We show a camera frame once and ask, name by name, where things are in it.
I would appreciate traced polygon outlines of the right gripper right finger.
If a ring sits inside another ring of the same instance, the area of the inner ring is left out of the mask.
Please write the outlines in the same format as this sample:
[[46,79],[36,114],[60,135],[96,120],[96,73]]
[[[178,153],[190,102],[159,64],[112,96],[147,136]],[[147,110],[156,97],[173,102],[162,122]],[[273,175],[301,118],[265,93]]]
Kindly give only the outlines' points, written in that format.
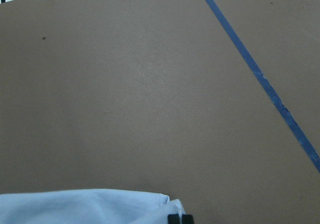
[[182,214],[181,215],[182,224],[194,224],[194,217],[192,214]]

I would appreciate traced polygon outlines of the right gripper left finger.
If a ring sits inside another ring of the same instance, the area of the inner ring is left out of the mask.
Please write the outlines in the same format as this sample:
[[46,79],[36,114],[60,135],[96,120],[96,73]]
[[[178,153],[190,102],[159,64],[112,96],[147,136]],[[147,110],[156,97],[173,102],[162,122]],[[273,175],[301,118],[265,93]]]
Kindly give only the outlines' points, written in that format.
[[168,224],[180,224],[180,216],[178,214],[169,214],[167,221]]

